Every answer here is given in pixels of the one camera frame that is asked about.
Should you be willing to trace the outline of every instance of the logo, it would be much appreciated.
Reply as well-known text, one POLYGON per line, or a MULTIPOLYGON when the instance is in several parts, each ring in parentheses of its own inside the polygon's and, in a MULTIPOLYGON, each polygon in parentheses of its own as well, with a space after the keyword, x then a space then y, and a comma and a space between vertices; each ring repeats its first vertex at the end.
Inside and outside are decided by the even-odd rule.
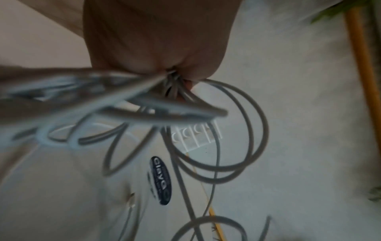
POLYGON ((159 199, 161 205, 167 205, 172 196, 171 178, 164 162, 157 156, 153 156, 150 160, 151 174, 153 185, 156 189, 154 197, 159 199))

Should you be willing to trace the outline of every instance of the coiled cable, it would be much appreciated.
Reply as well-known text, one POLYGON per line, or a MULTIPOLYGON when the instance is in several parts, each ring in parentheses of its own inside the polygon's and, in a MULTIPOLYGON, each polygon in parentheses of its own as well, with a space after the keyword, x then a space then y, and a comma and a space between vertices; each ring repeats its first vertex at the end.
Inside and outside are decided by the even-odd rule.
POLYGON ((200 80, 226 94, 240 110, 248 129, 248 151, 243 161, 237 164, 220 166, 221 147, 211 121, 227 116, 227 111, 211 106, 185 88, 181 76, 176 72, 161 72, 153 75, 135 75, 122 71, 97 71, 93 69, 29 69, 13 75, 0 77, 0 104, 11 109, 27 111, 12 112, 0 116, 0 146, 20 143, 35 138, 40 144, 84 148, 114 137, 103 163, 103 176, 111 176, 136 161, 139 155, 149 148, 157 134, 161 134, 170 154, 173 169, 184 198, 190 222, 185 224, 172 238, 178 241, 188 230, 194 229, 199 241, 203 237, 199 226, 205 223, 223 223, 237 229, 242 240, 247 240, 243 227, 237 222, 220 216, 205 216, 213 200, 215 185, 229 182, 239 176, 244 169, 255 162, 263 153, 268 137, 269 126, 260 106, 242 90, 218 81, 200 80), (161 94, 150 93, 159 86, 161 94), (254 151, 253 128, 243 106, 228 90, 243 96, 257 111, 263 126, 262 140, 254 151), (182 96, 185 102, 176 101, 182 96), (115 107, 119 102, 128 101, 139 105, 137 112, 115 107), (72 127, 66 139, 56 139, 50 133, 57 128, 58 122, 82 116, 72 127), (123 122, 121 125, 101 134, 81 137, 87 127, 98 117, 123 122), (171 139, 172 125, 208 123, 216 141, 216 165, 211 166, 184 155, 171 139), (132 125, 150 125, 151 130, 141 143, 114 169, 110 168, 113 152, 121 136, 132 125), (202 170, 214 172, 213 178, 197 174, 185 163, 202 170), (202 217, 196 218, 187 194, 180 169, 191 177, 212 184, 212 193, 202 217), (218 177, 219 172, 231 172, 218 177))

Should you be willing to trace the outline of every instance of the blue and white sticker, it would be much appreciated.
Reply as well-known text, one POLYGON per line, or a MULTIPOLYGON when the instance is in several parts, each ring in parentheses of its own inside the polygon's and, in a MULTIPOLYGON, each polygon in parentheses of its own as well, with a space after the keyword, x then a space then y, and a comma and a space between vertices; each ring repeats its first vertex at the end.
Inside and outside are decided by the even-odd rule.
POLYGON ((168 169, 158 156, 153 156, 150 160, 150 172, 147 173, 148 182, 151 185, 151 192, 161 205, 167 205, 172 196, 172 184, 168 169))

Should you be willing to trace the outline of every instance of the hand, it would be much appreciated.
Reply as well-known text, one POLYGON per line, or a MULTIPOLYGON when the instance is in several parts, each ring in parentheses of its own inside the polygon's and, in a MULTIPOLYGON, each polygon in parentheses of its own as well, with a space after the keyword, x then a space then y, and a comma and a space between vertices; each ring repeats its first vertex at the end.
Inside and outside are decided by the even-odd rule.
POLYGON ((175 69, 211 76, 225 54, 241 0, 85 0, 84 38, 94 68, 175 69))

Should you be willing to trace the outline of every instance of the yellow edge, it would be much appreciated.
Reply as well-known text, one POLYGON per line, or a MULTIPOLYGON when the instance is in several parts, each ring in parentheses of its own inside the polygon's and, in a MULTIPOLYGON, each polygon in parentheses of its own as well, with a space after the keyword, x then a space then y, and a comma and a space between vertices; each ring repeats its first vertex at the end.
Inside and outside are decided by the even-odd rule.
POLYGON ((364 89, 366 103, 376 135, 379 152, 381 153, 381 97, 376 84, 371 55, 366 44, 362 27, 360 9, 352 8, 345 13, 345 23, 356 59, 357 69, 364 89))
MULTIPOLYGON (((193 171, 197 173, 196 168, 194 168, 194 166, 192 166, 192 168, 193 168, 193 171)), ((202 185, 202 183, 201 183, 201 186, 202 186, 202 189, 204 190, 204 193, 205 193, 205 196, 206 196, 206 200, 207 200, 207 202, 209 202, 208 195, 206 194, 206 190, 205 190, 204 186, 202 185)), ((214 212, 214 209, 212 208, 212 206, 209 207, 209 215, 210 216, 215 216, 216 215, 216 213, 214 212)), ((223 234, 221 225, 220 224, 215 224, 215 225, 216 225, 216 231, 217 231, 219 239, 221 241, 227 241, 226 238, 225 238, 225 235, 223 234)))

